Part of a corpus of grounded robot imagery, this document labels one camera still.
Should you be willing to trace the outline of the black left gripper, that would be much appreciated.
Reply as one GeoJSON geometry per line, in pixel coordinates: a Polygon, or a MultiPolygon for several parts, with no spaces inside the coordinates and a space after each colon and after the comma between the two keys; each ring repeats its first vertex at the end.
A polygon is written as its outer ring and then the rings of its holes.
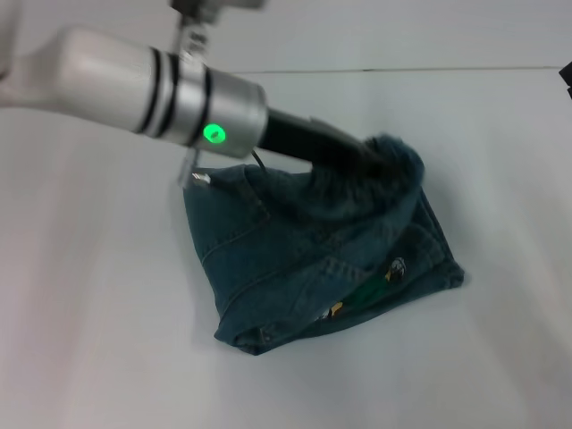
{"type": "Polygon", "coordinates": [[[271,109],[258,146],[349,175],[378,175],[385,161],[368,145],[328,123],[271,109]]]}

